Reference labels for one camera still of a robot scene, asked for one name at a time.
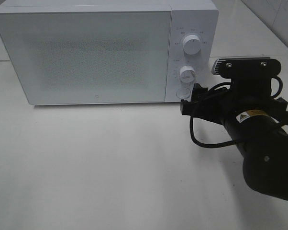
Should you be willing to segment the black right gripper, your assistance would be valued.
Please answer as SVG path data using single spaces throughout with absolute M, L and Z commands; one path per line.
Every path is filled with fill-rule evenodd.
M 276 80 L 276 93 L 272 93 L 272 79 L 232 80 L 228 89 L 210 91 L 206 106 L 199 99 L 208 87 L 195 83 L 190 102 L 180 102 L 181 114 L 220 125 L 286 125 L 288 103 L 276 99 L 282 91 L 282 81 Z

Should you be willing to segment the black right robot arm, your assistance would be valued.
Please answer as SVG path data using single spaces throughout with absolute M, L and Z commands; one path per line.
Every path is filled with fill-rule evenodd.
M 270 81 L 223 82 L 210 89 L 196 84 L 190 101 L 182 100 L 182 115 L 222 125 L 231 140 L 208 144 L 192 141 L 203 148 L 236 146 L 243 157 L 243 177 L 254 191 L 288 201 L 287 101 L 272 95 Z

